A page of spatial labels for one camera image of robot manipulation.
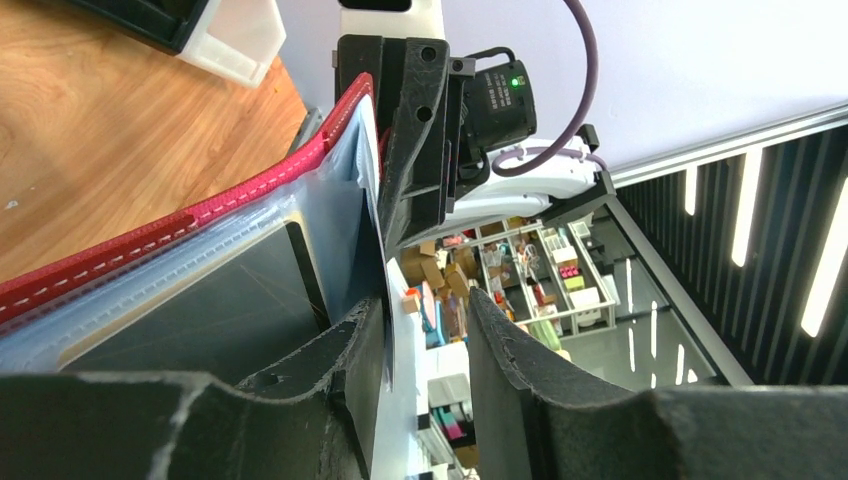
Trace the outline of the red leather card holder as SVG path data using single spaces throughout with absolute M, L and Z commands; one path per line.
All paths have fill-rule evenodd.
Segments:
M 385 336 L 382 242 L 363 174 L 372 116 L 365 94 L 351 94 L 303 146 L 258 175 L 5 281 L 2 477 L 250 479 L 247 421 L 259 400 L 240 381 L 201 371 L 63 371 L 59 356 L 288 220 L 308 235 L 326 330 L 378 297 Z

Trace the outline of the white bin at end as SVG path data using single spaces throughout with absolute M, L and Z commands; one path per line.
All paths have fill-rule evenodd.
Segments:
M 201 9 L 181 61 L 248 88 L 265 78 L 286 39 L 274 0 L 211 0 Z

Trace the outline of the black credit card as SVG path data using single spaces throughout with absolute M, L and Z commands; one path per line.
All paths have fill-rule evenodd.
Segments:
M 305 228 L 288 220 L 59 356 L 63 371 L 201 371 L 236 384 L 330 326 Z

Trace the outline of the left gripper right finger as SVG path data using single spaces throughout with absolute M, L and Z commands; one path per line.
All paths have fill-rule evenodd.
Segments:
M 630 391 L 563 359 L 472 290 L 472 405 L 483 479 L 625 479 L 636 472 L 607 406 Z

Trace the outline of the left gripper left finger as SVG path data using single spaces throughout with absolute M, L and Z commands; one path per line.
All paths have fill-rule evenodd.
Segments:
M 239 390 L 250 479 L 367 479 L 383 371 L 384 302 L 366 297 L 342 321 L 253 373 Z

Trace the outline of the shelf with colourful boxes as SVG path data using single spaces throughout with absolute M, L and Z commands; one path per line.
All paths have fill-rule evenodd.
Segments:
M 564 341 L 615 327 L 617 300 L 590 257 L 588 230 L 551 228 L 512 217 L 424 240 L 404 249 L 424 335 L 418 371 L 418 437 L 424 456 L 450 479 L 468 479 L 478 462 L 470 361 L 470 293 L 479 288 L 533 339 L 567 360 Z

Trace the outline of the black plastic bin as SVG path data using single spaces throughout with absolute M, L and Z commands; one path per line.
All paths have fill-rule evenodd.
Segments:
M 67 4 L 111 22 L 142 43 L 176 56 L 187 44 L 208 1 L 70 0 Z

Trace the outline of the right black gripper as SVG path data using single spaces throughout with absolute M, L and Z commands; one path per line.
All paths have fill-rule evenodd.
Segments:
M 381 153 L 377 200 L 386 251 L 501 219 L 515 193 L 498 193 L 488 153 L 535 133 L 532 89 L 506 47 L 453 57 L 444 40 L 346 34 L 336 89 L 373 81 Z

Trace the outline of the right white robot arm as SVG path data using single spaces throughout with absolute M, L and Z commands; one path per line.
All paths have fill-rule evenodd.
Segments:
M 454 57 L 447 42 L 346 34 L 336 94 L 373 107 L 363 165 L 386 253 L 512 216 L 577 220 L 614 194 L 585 124 L 539 167 L 532 86 L 505 47 Z

